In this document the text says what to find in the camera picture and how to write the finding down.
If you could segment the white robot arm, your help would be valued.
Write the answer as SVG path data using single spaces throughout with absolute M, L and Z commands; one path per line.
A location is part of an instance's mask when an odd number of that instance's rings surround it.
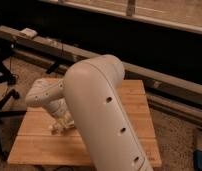
M 153 171 L 117 92 L 124 75 L 113 55 L 81 60 L 56 83 L 36 80 L 26 103 L 76 127 L 97 171 Z

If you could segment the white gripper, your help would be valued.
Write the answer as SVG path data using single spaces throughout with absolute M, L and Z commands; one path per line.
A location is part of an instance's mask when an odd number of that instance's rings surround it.
M 50 108 L 48 113 L 54 118 L 54 124 L 61 125 L 63 130 L 75 128 L 74 120 L 66 107 Z

